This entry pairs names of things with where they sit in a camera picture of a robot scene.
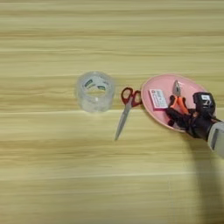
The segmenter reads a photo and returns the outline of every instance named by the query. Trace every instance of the white object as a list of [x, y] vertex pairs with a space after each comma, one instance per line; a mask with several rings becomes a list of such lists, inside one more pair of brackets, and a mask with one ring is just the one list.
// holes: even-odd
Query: white object
[[154, 109], [167, 109], [168, 108], [163, 90], [150, 89], [150, 97], [152, 99]]
[[217, 122], [212, 126], [207, 143], [212, 151], [224, 158], [224, 122]]

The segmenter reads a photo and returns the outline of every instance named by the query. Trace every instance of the black object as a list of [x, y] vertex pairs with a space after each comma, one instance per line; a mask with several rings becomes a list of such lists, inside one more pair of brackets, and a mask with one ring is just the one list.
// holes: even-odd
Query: black object
[[212, 126], [220, 120], [214, 116], [215, 101], [210, 93], [198, 92], [193, 95], [196, 109], [188, 109], [189, 115], [180, 114], [174, 108], [167, 108], [166, 114], [171, 118], [170, 126], [176, 123], [190, 136], [208, 139]]

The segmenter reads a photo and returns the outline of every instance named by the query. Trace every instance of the robotic arm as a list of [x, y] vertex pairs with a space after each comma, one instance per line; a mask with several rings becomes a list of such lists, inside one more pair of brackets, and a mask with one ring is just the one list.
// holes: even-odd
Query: robotic arm
[[214, 116], [216, 105], [212, 94], [195, 93], [193, 101], [196, 109], [189, 109], [189, 115], [167, 108], [165, 112], [171, 118], [169, 125], [176, 123], [190, 136], [204, 139], [212, 151], [224, 158], [224, 122]]

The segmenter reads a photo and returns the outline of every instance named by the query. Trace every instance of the scissor blade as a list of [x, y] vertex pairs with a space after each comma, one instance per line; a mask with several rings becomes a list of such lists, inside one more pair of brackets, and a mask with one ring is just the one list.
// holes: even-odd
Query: scissor blade
[[176, 96], [181, 96], [181, 88], [180, 88], [179, 82], [177, 80], [175, 80], [175, 82], [173, 84], [172, 93]]
[[117, 131], [115, 133], [115, 140], [117, 140], [118, 137], [120, 136], [120, 134], [122, 133], [123, 126], [126, 123], [126, 120], [127, 120], [128, 115], [129, 115], [130, 109], [131, 109], [131, 105], [127, 104], [124, 111], [122, 112], [122, 116], [121, 116], [120, 122], [118, 124]]

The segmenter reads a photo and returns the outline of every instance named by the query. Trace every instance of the scissors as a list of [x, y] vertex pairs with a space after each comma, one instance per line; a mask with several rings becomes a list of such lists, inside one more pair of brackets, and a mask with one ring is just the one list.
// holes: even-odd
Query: scissors
[[122, 112], [122, 116], [118, 124], [117, 131], [115, 133], [115, 140], [117, 140], [118, 137], [120, 136], [123, 130], [123, 126], [126, 123], [130, 110], [143, 103], [141, 100], [141, 92], [139, 90], [134, 91], [133, 88], [131, 87], [126, 87], [122, 91], [121, 97], [122, 97], [122, 102], [125, 105], [125, 108], [124, 108], [124, 111]]

